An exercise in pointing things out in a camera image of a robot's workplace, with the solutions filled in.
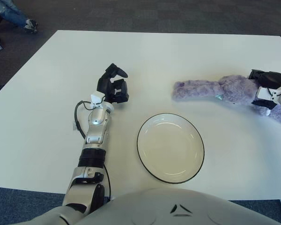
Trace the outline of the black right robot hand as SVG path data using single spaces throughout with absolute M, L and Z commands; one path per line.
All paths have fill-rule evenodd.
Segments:
M 248 79 L 256 81 L 258 86 L 261 86 L 263 88 L 277 90 L 279 87 L 281 87 L 281 73 L 278 72 L 265 72 L 253 69 Z M 254 100 L 252 104 L 266 107 L 269 110 L 272 110 L 277 105 L 276 103 L 270 100 Z

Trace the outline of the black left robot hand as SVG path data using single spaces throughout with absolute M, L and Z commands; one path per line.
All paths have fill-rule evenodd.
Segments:
M 97 91 L 103 93 L 105 96 L 104 101 L 111 104 L 124 103 L 129 99 L 127 84 L 124 79 L 111 82 L 111 78 L 117 75 L 123 78 L 128 77 L 128 74 L 124 70 L 112 63 L 107 67 L 97 84 Z

